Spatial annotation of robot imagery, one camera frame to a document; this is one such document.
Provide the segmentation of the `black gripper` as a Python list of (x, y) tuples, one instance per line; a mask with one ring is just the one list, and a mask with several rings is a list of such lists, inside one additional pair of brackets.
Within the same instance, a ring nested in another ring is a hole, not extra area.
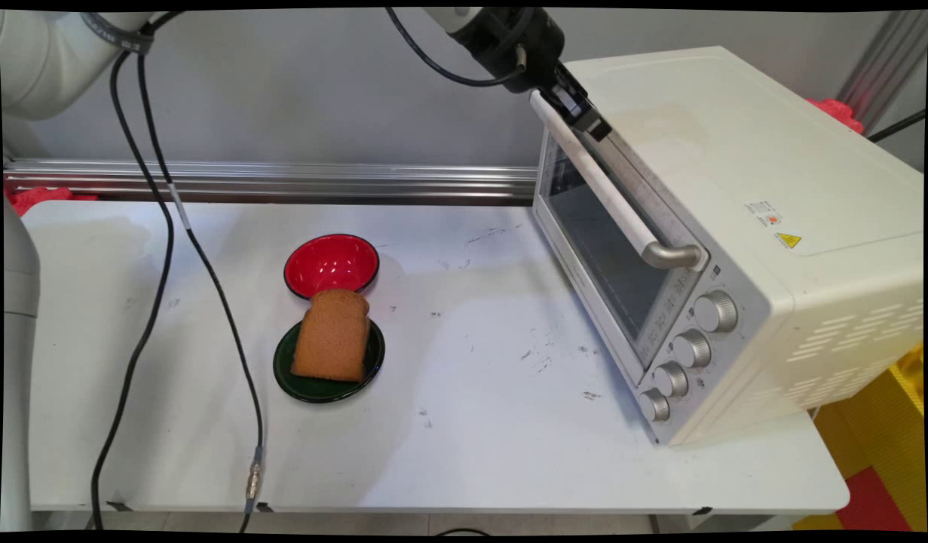
[(587, 89), (559, 64), (565, 34), (546, 10), (480, 9), (461, 27), (461, 45), (491, 75), (479, 87), (502, 85), (515, 94), (541, 89), (569, 127), (597, 143), (611, 134)]

